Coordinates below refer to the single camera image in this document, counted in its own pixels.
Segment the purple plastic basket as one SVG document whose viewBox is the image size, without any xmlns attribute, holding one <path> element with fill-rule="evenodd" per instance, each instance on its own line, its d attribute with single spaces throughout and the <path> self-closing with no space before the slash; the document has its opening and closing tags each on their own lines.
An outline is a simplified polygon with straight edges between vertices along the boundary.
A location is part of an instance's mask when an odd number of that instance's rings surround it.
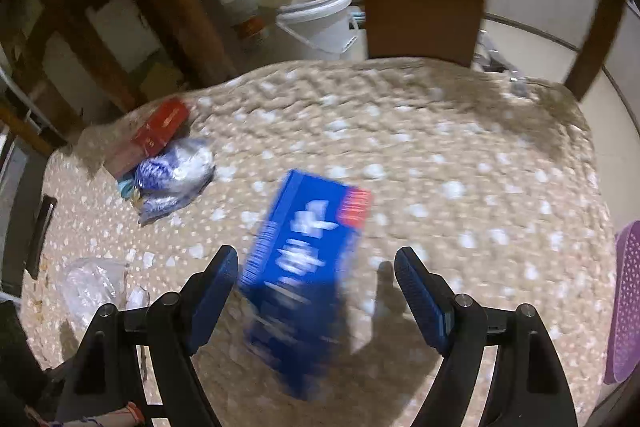
<svg viewBox="0 0 640 427">
<path fill-rule="evenodd" d="M 603 378 L 605 384 L 619 384 L 626 381 L 639 363 L 640 261 L 638 221 L 629 223 L 616 235 L 615 249 L 615 297 Z"/>
</svg>

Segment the blue white wrapper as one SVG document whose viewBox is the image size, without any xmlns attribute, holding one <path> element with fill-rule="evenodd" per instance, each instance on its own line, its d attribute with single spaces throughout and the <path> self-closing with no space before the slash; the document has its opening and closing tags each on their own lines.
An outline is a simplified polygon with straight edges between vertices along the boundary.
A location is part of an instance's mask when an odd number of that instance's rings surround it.
<svg viewBox="0 0 640 427">
<path fill-rule="evenodd" d="M 147 225 L 190 205 L 213 181 L 215 154 L 202 138 L 171 141 L 163 152 L 134 169 L 131 202 L 139 225 Z"/>
</svg>

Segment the blue carton with red label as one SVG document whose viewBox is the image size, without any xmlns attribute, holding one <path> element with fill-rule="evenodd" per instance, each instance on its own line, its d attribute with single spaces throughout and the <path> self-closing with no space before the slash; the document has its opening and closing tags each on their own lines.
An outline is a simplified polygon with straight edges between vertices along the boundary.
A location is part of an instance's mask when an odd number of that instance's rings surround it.
<svg viewBox="0 0 640 427">
<path fill-rule="evenodd" d="M 296 399 L 308 399 L 331 351 L 371 202 L 362 188 L 291 170 L 244 261 L 248 344 Z"/>
</svg>

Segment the long red carton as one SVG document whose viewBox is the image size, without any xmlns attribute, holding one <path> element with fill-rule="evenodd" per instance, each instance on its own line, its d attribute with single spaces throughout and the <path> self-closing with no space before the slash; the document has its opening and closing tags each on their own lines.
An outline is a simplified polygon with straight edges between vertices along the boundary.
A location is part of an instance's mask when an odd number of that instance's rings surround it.
<svg viewBox="0 0 640 427">
<path fill-rule="evenodd" d="M 145 159 L 159 154 L 189 118 L 189 109 L 180 98 L 170 98 L 128 140 L 107 155 L 104 168 L 116 180 L 125 176 Z"/>
</svg>

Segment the clear plastic bag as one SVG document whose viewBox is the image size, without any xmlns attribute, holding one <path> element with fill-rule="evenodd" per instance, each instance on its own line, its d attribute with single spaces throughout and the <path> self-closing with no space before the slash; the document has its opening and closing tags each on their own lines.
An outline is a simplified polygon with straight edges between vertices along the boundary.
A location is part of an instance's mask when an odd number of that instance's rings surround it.
<svg viewBox="0 0 640 427">
<path fill-rule="evenodd" d="M 62 272 L 58 283 L 73 324 L 86 329 L 105 303 L 122 308 L 126 303 L 126 262 L 110 258 L 80 258 Z"/>
</svg>

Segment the grey kitchen base cabinets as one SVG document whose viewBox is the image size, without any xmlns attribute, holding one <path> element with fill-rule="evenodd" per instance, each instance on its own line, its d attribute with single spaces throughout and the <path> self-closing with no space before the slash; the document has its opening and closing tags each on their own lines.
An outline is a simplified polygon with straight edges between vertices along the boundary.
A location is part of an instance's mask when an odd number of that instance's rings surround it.
<svg viewBox="0 0 640 427">
<path fill-rule="evenodd" d="M 598 0 L 486 0 L 484 26 L 528 77 L 561 82 L 586 38 Z M 615 228 L 639 217 L 639 14 L 627 4 L 596 81 L 580 103 Z"/>
</svg>

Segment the metal clamp on cushion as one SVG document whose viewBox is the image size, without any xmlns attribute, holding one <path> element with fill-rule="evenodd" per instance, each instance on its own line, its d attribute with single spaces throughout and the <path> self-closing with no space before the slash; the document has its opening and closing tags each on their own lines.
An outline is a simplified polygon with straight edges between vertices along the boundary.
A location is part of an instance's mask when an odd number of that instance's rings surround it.
<svg viewBox="0 0 640 427">
<path fill-rule="evenodd" d="M 483 72 L 506 74 L 511 83 L 512 93 L 519 98 L 528 97 L 528 84 L 525 75 L 499 52 L 486 29 L 480 29 L 478 32 L 473 64 Z"/>
</svg>

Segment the white plastic bucket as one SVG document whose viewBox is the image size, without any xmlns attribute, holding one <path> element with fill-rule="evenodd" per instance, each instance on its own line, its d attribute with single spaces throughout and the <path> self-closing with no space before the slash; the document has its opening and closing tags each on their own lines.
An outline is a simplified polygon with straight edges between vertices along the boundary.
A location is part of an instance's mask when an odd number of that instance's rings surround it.
<svg viewBox="0 0 640 427">
<path fill-rule="evenodd" d="M 271 0 L 276 48 L 283 61 L 339 60 L 357 41 L 352 0 Z"/>
</svg>

